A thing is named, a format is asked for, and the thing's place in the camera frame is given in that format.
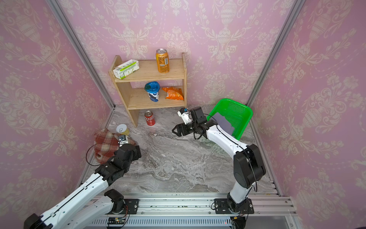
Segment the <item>red plaid skirt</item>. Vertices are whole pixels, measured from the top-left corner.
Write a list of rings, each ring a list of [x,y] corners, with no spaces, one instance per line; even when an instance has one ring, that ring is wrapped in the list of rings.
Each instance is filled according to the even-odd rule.
[[[96,146],[94,147],[94,154],[98,163],[103,164],[107,162],[109,158],[114,156],[115,151],[120,147],[118,142],[119,136],[119,134],[114,134],[106,128],[99,130],[94,134],[96,143]],[[137,146],[137,143],[130,137],[129,144]]]

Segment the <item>lavender skirt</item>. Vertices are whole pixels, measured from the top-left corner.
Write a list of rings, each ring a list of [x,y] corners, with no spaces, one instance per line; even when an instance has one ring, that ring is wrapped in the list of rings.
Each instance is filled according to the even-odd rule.
[[[234,128],[229,121],[226,120],[224,116],[219,113],[215,113],[213,118],[217,121],[218,125],[226,132],[233,132]]]

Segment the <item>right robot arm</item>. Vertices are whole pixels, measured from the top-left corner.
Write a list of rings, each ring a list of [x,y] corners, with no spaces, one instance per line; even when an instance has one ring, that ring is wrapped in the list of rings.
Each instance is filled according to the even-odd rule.
[[[177,112],[183,123],[172,129],[177,136],[193,134],[195,140],[204,137],[216,143],[233,160],[235,184],[227,196],[228,208],[233,213],[250,210],[248,195],[257,191],[257,182],[266,174],[259,148],[255,144],[245,144],[224,131],[212,117],[207,118],[201,107],[191,110],[181,108]]]

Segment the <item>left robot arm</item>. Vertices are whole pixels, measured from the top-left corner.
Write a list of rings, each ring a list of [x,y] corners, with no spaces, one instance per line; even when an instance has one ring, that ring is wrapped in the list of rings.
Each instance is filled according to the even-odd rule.
[[[24,222],[25,229],[83,229],[107,213],[129,214],[128,205],[118,191],[108,187],[129,171],[141,158],[139,146],[123,144],[107,162],[74,192],[38,216],[33,213]]]

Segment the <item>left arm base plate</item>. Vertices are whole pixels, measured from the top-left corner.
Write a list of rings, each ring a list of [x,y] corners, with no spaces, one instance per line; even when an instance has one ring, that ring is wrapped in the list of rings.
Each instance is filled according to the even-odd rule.
[[[139,199],[118,200],[113,204],[111,214],[135,215],[139,207]]]

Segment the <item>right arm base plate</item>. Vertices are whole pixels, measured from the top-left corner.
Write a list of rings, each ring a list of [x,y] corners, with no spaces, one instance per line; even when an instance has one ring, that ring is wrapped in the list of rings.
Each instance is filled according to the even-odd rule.
[[[233,200],[216,198],[213,205],[216,214],[254,214],[252,200],[249,198],[239,204]]]

